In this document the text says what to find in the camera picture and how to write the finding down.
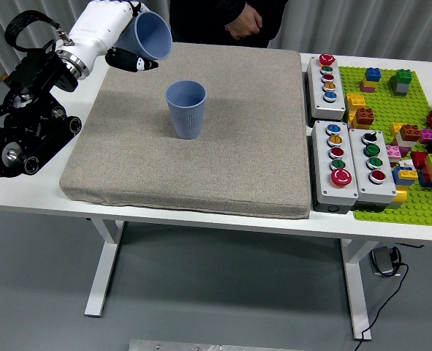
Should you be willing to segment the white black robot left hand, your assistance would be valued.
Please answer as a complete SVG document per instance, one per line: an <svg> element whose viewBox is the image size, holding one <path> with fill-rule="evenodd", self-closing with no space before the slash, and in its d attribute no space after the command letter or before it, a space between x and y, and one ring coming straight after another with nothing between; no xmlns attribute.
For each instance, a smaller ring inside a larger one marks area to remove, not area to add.
<svg viewBox="0 0 432 351"><path fill-rule="evenodd" d="M56 53L78 80L87 78L96 58L105 55L138 15L140 1L90 1Z"/></svg>

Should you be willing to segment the person's hand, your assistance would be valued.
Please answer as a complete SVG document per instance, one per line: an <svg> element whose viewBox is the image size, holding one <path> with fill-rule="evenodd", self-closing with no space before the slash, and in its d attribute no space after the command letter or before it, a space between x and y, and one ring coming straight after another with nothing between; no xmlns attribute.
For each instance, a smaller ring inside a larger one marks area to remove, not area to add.
<svg viewBox="0 0 432 351"><path fill-rule="evenodd" d="M241 14L224 28L235 40L240 40L259 33L262 28L262 17L251 5L245 3Z"/></svg>

